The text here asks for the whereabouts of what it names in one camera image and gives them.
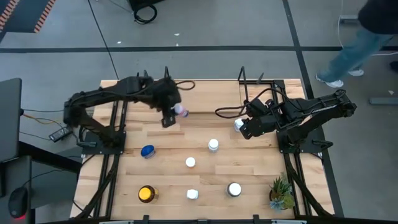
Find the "computer mouse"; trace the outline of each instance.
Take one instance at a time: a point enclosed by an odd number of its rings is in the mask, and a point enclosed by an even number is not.
[[[19,187],[15,189],[8,200],[8,212],[12,218],[20,218],[27,211],[27,189]]]

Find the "jeans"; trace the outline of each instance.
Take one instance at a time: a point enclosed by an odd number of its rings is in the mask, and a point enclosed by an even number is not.
[[[318,72],[318,78],[325,82],[334,82],[351,70],[359,70],[372,54],[386,45],[393,35],[374,34],[361,27],[356,40],[344,47],[330,63],[328,69]]]

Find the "gray floor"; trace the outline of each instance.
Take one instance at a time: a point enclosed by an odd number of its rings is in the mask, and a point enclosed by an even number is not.
[[[127,7],[125,0],[113,0]],[[344,14],[356,14],[365,1],[346,0]],[[339,46],[336,27],[340,1],[289,0],[302,46]],[[108,0],[92,1],[104,38],[110,47],[171,47],[218,45],[292,46],[289,26],[280,0],[166,0],[157,4],[157,20],[146,26],[133,23],[130,13]],[[343,43],[354,37],[356,27],[341,28]],[[391,45],[398,45],[396,40]],[[58,0],[39,34],[8,33],[0,48],[104,47],[90,8],[82,0]],[[333,90],[314,78],[336,52],[304,52],[315,96]],[[160,77],[168,66],[174,78],[235,78],[240,66],[250,77],[301,78],[295,52],[279,51],[195,51],[113,52],[119,76],[143,69]],[[398,108],[371,106],[371,96],[398,94],[398,75],[388,63],[398,57],[373,57],[364,77],[348,77],[345,89],[358,105],[348,119],[324,125],[336,182],[346,217],[398,220]],[[22,107],[60,110],[73,93],[96,88],[102,79],[114,79],[107,53],[0,54],[0,80],[21,77]],[[31,113],[37,117],[61,119],[61,113]],[[22,118],[21,130],[48,136],[56,126],[41,126]],[[21,134],[23,141],[52,152],[74,146],[74,140],[51,143]],[[56,181],[66,174],[42,176]],[[68,218],[74,186],[59,202],[41,207],[38,221]]]

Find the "white bottle cap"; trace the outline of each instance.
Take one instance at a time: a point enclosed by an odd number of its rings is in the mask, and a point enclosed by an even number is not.
[[[176,103],[176,104],[174,105],[174,111],[175,111],[177,114],[180,114],[183,110],[184,110],[184,108],[182,107],[182,105],[181,105],[180,103]]]
[[[236,119],[234,122],[235,131],[239,132],[239,128],[241,128],[241,126],[243,126],[242,118]]]
[[[188,167],[194,167],[195,166],[195,159],[193,157],[188,157],[187,160],[185,161],[185,164]]]
[[[187,190],[187,198],[189,199],[197,199],[199,192],[194,189]]]
[[[242,192],[242,187],[238,183],[232,183],[228,186],[228,192],[232,196],[238,196]]]
[[[214,150],[214,151],[218,149],[218,141],[217,141],[217,139],[210,140],[209,149],[210,150]]]

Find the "white sneaker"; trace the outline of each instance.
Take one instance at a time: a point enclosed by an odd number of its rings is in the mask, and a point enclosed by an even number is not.
[[[322,79],[320,79],[320,78],[318,77],[318,74],[315,75],[315,78],[316,78],[318,81],[323,82],[323,83],[325,83],[326,85],[328,85],[329,87],[332,87],[332,88],[340,88],[340,87],[342,87],[342,86],[344,85],[343,81],[341,81],[341,80],[337,80],[337,81],[330,82],[330,83],[325,82],[325,81],[323,81]]]
[[[352,71],[349,71],[348,73],[354,77],[360,77],[360,76],[363,76],[363,74],[365,74],[365,72],[362,69],[352,70]]]

